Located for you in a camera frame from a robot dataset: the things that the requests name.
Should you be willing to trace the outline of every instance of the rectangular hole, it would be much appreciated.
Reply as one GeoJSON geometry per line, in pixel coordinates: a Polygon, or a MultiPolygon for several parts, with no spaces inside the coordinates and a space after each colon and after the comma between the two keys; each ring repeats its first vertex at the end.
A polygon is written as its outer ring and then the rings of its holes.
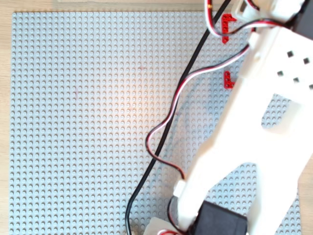
{"type": "Polygon", "coordinates": [[[308,58],[303,59],[304,64],[308,64],[310,62],[310,60],[308,58]]]}
{"type": "Polygon", "coordinates": [[[288,55],[289,58],[290,58],[290,57],[293,57],[293,52],[292,52],[292,50],[291,50],[291,51],[288,51],[288,52],[287,52],[287,55],[288,55]]]}
{"type": "Polygon", "coordinates": [[[279,72],[277,72],[277,75],[278,75],[279,77],[282,77],[282,76],[284,76],[284,73],[283,73],[282,71],[279,71],[279,72]]]}
{"type": "Polygon", "coordinates": [[[246,8],[246,1],[243,1],[243,4],[241,4],[241,7],[240,7],[240,12],[244,12],[245,8],[246,8]]]}

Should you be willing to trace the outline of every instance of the white 3d printed part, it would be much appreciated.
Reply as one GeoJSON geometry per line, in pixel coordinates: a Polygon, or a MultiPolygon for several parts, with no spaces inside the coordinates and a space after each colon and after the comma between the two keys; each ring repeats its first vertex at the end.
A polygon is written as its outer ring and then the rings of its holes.
{"type": "MultiPolygon", "coordinates": [[[[204,31],[202,12],[12,15],[10,234],[125,234],[126,204],[151,160],[144,140],[165,118],[204,31]]],[[[192,70],[218,63],[245,44],[244,32],[225,45],[209,37],[192,70]]],[[[234,79],[241,61],[225,69],[234,79]]],[[[161,156],[187,170],[229,94],[223,70],[191,81],[161,156]]],[[[287,99],[275,95],[259,122],[271,127],[287,106],[287,99]]],[[[150,218],[167,218],[177,177],[156,164],[133,203],[132,231],[143,234],[150,218]]],[[[255,165],[241,165],[207,200],[246,214],[255,183],[255,165]]],[[[301,234],[298,199],[277,232],[301,234]]]]}
{"type": "Polygon", "coordinates": [[[313,41],[275,27],[253,32],[249,44],[251,51],[219,124],[175,192],[183,230],[197,216],[206,192],[240,164],[251,162],[257,165],[257,185],[248,233],[274,234],[313,153],[313,41]],[[264,129],[260,119],[274,94],[291,103],[279,125],[264,129]]]}
{"type": "Polygon", "coordinates": [[[300,11],[304,0],[253,0],[253,2],[260,10],[250,6],[247,0],[235,0],[231,14],[244,22],[269,18],[285,23],[300,11]]]}

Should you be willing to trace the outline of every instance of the white plastic bracket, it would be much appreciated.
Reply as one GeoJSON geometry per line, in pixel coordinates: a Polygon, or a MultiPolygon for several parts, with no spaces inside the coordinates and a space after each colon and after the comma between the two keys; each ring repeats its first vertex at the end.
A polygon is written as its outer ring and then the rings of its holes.
{"type": "Polygon", "coordinates": [[[236,0],[231,14],[244,22],[259,18],[286,22],[299,12],[304,0],[253,0],[253,2],[260,8],[260,11],[250,6],[246,0],[236,0]]]}
{"type": "Polygon", "coordinates": [[[179,190],[183,230],[194,221],[210,188],[240,164],[252,162],[257,165],[257,192],[248,232],[274,234],[313,153],[313,41],[275,27],[252,33],[249,43],[220,121],[200,146],[179,190]],[[274,94],[290,99],[290,106],[279,125],[264,129],[261,118],[274,94]]]}

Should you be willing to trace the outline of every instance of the red lego brick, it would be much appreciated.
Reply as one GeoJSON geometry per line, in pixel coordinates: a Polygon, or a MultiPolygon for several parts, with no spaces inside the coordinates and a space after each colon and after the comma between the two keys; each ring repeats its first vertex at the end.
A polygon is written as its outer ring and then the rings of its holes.
{"type": "MultiPolygon", "coordinates": [[[[222,33],[228,33],[228,22],[236,21],[235,18],[231,16],[231,14],[223,14],[222,16],[222,33]]],[[[226,44],[229,41],[229,37],[222,37],[222,42],[226,44]]]]}
{"type": "Polygon", "coordinates": [[[235,83],[231,81],[230,79],[230,72],[225,71],[224,72],[224,88],[225,89],[233,89],[235,83]]]}

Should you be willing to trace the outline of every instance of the gray lego baseplate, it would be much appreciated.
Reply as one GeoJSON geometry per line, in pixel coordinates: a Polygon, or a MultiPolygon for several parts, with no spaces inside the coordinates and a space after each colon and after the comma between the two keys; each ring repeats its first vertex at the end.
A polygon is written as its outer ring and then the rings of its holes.
{"type": "MultiPolygon", "coordinates": [[[[10,234],[125,234],[127,202],[151,160],[146,135],[167,115],[204,31],[202,12],[13,14],[10,234]]],[[[246,36],[227,44],[210,36],[193,70],[234,54],[246,36]]],[[[224,70],[235,79],[241,62],[224,70]]],[[[192,80],[180,97],[161,156],[184,170],[229,97],[224,70],[192,80]]],[[[276,124],[287,104],[275,96],[262,125],[276,124]]],[[[167,219],[178,176],[156,164],[133,204],[132,230],[143,234],[151,217],[167,219]]],[[[207,200],[246,214],[255,182],[255,165],[244,164],[207,200]]],[[[298,198],[277,233],[301,234],[298,198]]]]}

